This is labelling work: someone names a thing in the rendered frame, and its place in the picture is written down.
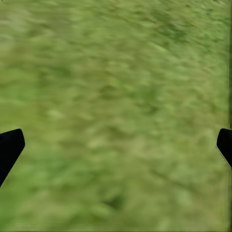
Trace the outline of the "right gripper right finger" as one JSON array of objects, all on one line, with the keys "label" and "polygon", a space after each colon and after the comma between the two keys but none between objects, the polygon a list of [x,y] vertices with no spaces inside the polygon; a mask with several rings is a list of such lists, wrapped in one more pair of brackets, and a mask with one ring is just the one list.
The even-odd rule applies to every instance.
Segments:
[{"label": "right gripper right finger", "polygon": [[217,138],[217,146],[232,167],[232,130],[220,130]]}]

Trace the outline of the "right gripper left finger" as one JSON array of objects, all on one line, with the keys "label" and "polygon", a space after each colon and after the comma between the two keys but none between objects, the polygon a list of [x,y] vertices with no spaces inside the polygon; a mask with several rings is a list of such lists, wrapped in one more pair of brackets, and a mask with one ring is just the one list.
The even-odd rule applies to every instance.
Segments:
[{"label": "right gripper left finger", "polygon": [[0,134],[0,187],[25,147],[21,129]]}]

